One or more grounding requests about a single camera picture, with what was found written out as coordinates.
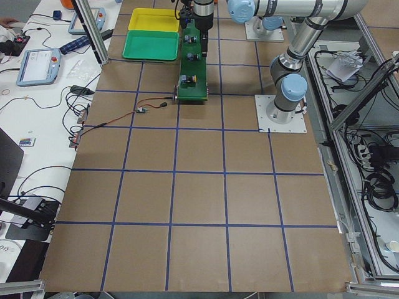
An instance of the white table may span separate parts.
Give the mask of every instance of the white table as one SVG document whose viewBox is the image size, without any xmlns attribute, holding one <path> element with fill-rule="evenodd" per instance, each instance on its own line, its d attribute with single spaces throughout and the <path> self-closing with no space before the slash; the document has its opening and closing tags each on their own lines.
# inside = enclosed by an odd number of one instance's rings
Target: white table
<svg viewBox="0 0 399 299">
<path fill-rule="evenodd" d="M 90 0 L 91 7 L 104 7 L 107 13 L 107 18 L 103 31 L 113 29 L 117 21 L 120 4 L 115 3 L 114 0 Z M 73 11 L 64 9 L 60 1 L 42 0 L 35 10 L 35 14 L 52 15 L 53 10 L 61 10 L 62 18 L 71 20 Z M 52 37 L 46 41 L 45 45 L 49 47 L 61 47 L 64 44 L 80 37 L 73 36 L 68 33 L 69 23 L 62 21 L 54 21 L 50 18 L 32 16 L 27 22 L 24 30 L 35 29 L 43 27 L 49 30 Z M 49 36 L 45 30 L 28 31 L 27 35 L 31 36 L 24 50 L 29 49 L 43 49 L 43 41 Z M 110 39 L 105 41 L 108 47 Z M 83 52 L 86 47 L 78 49 Z M 0 65 L 0 70 L 19 68 L 21 66 L 23 53 L 19 57 L 11 57 L 5 64 Z M 36 100 L 42 106 L 56 105 L 60 100 L 61 90 L 66 86 L 80 85 L 85 86 L 90 79 L 71 78 L 69 73 L 74 65 L 80 60 L 84 60 L 84 64 L 91 70 L 92 77 L 95 77 L 101 72 L 101 68 L 97 63 L 95 56 L 91 49 L 85 54 L 69 53 L 63 55 L 58 77 L 52 85 L 41 85 L 33 87 L 18 87 L 16 79 L 18 72 L 6 72 L 0 74 L 0 107 L 10 101 L 12 98 L 29 96 Z M 89 85 L 91 90 L 95 90 L 98 78 Z M 9 94 L 1 95 L 1 91 L 9 90 Z M 77 103 L 88 103 L 85 100 L 78 100 Z M 67 110 L 67 105 L 62 99 L 60 106 L 51 109 L 39 109 L 31 100 L 15 100 L 6 108 L 0 111 L 0 127 L 16 142 L 21 138 L 36 138 L 33 147 L 25 147 L 24 159 L 18 174 L 16 183 L 12 189 L 11 195 L 17 195 L 17 189 L 22 183 L 23 179 L 30 175 L 33 171 L 52 165 L 63 165 L 72 167 L 75 159 L 75 150 L 69 148 L 69 134 L 62 126 L 62 117 Z M 69 112 L 65 118 L 66 127 L 71 127 L 76 124 L 77 117 Z M 25 184 L 23 190 L 28 190 L 32 187 L 41 185 L 58 186 L 65 189 L 70 171 L 65 168 L 50 168 L 38 172 L 33 175 Z M 62 201 L 63 193 L 55 189 L 43 188 L 36 191 L 42 196 L 51 196 L 59 201 Z M 3 212 L 0 220 L 10 221 L 12 214 Z M 3 226 L 0 230 L 0 239 L 4 239 L 8 225 Z M 23 246 L 24 241 L 17 241 L 20 246 Z M 9 259 L 0 260 L 2 269 L 0 270 L 0 283 L 7 280 L 9 272 L 14 265 L 17 255 L 10 255 Z"/>
</svg>

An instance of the black device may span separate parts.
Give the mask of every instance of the black device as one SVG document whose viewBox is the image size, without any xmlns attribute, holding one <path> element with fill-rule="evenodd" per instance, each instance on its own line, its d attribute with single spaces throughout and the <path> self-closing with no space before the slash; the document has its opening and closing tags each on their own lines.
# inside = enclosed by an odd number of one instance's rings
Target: black device
<svg viewBox="0 0 399 299">
<path fill-rule="evenodd" d="M 0 42 L 0 52 L 7 56 L 20 56 L 30 38 L 30 36 L 19 34 L 14 40 Z"/>
<path fill-rule="evenodd" d="M 6 238 L 46 240 L 58 209 L 58 202 L 29 197 L 21 204 L 8 201 L 24 157 L 23 150 L 0 128 L 0 214 L 14 214 Z"/>
<path fill-rule="evenodd" d="M 0 128 L 0 198 L 10 195 L 23 157 L 24 151 Z"/>
</svg>

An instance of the yellow tray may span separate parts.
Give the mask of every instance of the yellow tray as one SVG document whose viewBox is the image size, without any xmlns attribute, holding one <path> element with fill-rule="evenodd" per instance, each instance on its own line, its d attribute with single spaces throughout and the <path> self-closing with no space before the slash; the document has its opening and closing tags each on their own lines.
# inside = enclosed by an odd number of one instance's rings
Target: yellow tray
<svg viewBox="0 0 399 299">
<path fill-rule="evenodd" d="M 145 31 L 179 31 L 173 9 L 136 8 L 129 22 L 129 30 Z"/>
</svg>

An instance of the green tray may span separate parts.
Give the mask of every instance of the green tray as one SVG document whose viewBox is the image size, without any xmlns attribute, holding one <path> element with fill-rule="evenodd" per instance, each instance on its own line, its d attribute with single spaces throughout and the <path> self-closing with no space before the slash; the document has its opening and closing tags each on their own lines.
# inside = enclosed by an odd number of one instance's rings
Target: green tray
<svg viewBox="0 0 399 299">
<path fill-rule="evenodd" d="M 175 60 L 179 33 L 130 30 L 122 56 L 126 59 Z"/>
</svg>

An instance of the sticker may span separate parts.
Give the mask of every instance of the sticker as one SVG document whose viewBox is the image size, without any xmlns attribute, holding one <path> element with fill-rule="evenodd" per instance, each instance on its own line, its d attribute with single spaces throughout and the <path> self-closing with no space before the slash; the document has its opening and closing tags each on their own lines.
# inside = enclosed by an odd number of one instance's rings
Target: sticker
<svg viewBox="0 0 399 299">
<path fill-rule="evenodd" d="M 23 138 L 19 140 L 19 146 L 21 148 L 26 146 L 34 146 L 36 138 Z"/>
</svg>

